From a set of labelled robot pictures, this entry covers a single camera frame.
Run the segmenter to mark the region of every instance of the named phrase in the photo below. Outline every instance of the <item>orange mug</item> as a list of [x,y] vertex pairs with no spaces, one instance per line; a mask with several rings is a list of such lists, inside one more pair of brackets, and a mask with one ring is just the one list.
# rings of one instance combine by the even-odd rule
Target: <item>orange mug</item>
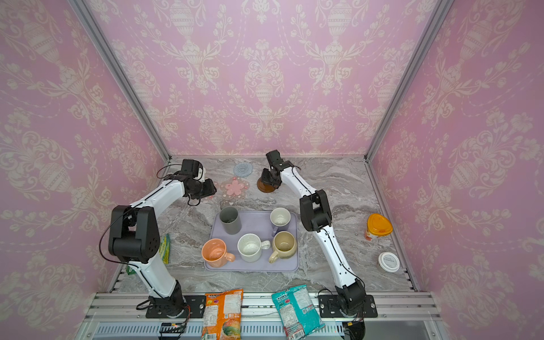
[[234,262],[234,254],[227,252],[227,245],[222,239],[212,238],[202,247],[202,258],[211,267],[219,268],[226,265],[227,261]]

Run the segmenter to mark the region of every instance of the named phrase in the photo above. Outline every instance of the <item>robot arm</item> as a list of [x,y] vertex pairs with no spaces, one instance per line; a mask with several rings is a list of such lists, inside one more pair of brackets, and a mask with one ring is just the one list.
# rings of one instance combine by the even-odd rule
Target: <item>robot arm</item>
[[277,150],[267,153],[270,169],[263,169],[261,181],[279,188],[285,183],[300,199],[300,219],[304,228],[313,232],[335,279],[338,302],[347,315],[356,314],[366,298],[361,280],[353,274],[332,228],[332,214],[327,194],[316,190],[298,173],[288,160],[283,160]]
[[215,194],[217,189],[212,180],[205,179],[205,174],[200,162],[184,159],[181,170],[167,175],[155,190],[129,206],[117,206],[112,211],[109,253],[134,268],[147,287],[150,305],[169,317],[178,316],[185,303],[179,282],[168,273],[158,253],[157,216],[182,197],[200,200]]

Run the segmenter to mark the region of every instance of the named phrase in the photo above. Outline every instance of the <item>purple tray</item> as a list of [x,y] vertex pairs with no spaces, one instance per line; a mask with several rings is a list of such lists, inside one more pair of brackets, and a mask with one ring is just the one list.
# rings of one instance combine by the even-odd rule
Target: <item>purple tray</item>
[[288,259],[278,258],[274,263],[268,263],[268,258],[272,255],[272,247],[263,249],[261,258],[255,262],[245,262],[238,252],[238,240],[245,234],[251,233],[259,236],[261,241],[270,241],[272,243],[272,227],[270,226],[271,211],[238,211],[240,220],[242,221],[242,229],[235,234],[229,235],[225,232],[223,224],[219,220],[219,213],[215,215],[213,221],[212,238],[220,238],[227,245],[227,252],[234,254],[236,259],[234,262],[227,262],[226,265],[220,268],[213,268],[205,263],[205,267],[209,270],[229,270],[229,271],[295,271],[299,267],[299,251],[298,251],[298,235],[296,233],[296,225],[298,219],[296,215],[291,213],[291,221],[287,224],[287,231],[293,234],[297,240],[296,254]]

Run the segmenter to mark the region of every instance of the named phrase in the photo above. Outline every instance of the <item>pink damask wallpaper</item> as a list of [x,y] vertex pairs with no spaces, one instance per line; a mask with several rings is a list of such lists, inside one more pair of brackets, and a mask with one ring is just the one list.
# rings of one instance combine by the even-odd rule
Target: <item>pink damask wallpaper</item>
[[111,209],[162,160],[65,0],[0,1],[2,338],[72,339]]
[[374,169],[452,339],[543,339],[539,0],[456,1]]
[[172,154],[365,154],[436,0],[86,0]]

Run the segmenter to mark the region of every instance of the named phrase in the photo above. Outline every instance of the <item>snack bag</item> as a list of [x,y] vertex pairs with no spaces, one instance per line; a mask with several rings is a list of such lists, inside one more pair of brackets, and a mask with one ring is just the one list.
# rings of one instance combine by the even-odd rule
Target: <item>snack bag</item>
[[325,326],[313,306],[306,285],[272,294],[288,340],[304,338]]
[[243,289],[206,294],[201,340],[239,340]]

